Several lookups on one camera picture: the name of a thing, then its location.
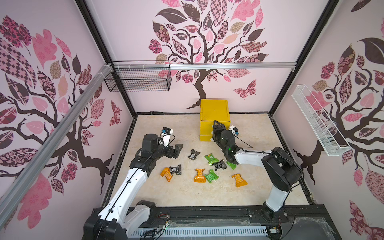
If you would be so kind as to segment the yellow plastic drawer cabinet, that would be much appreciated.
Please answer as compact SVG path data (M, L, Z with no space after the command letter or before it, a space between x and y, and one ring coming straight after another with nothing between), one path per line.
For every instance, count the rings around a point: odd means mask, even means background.
M224 124L227 129L230 127L231 119L227 100L201 100L200 141L211 141L214 121Z

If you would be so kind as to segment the black cookie packet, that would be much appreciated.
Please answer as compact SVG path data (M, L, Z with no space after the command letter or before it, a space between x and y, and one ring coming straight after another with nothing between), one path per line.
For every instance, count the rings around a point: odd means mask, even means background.
M181 164L175 166L175 167L169 167L171 175L181 175L182 174L182 166Z
M191 154L188 156L188 158L192 161L196 160L198 155L200 155L201 153L194 150L194 149L191 149Z
M227 164L225 163L224 160L221 160L221 161L219 161L219 162L217 162L217 163L213 163L213 166L214 166L214 168L215 168L215 172L216 172L217 170L219 170L219 169L225 170L225 169L228 168L228 167L227 167Z

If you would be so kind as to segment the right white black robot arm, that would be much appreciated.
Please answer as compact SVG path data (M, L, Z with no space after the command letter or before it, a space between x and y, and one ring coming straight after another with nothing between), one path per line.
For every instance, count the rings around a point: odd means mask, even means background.
M213 141L220 147L229 163L263 167L266 170L273 186L263 203L261 216L266 222L274 222L294 184L300 182L304 173L284 149L275 147L267 152L245 150L236 145L237 135L236 127L228 130L224 124L213 122Z

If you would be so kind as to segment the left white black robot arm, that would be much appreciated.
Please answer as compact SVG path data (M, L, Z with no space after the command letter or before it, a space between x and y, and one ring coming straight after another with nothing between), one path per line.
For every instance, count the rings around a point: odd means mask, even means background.
M145 201L136 205L131 212L129 208L156 167L157 160L162 157L178 158L183 145L172 146L174 139L172 132L167 134L164 130L160 136L144 136L142 147L131 161L127 176L116 194L103 209L94 209L94 213L86 220L83 240L127 240L131 232L149 220L155 203Z

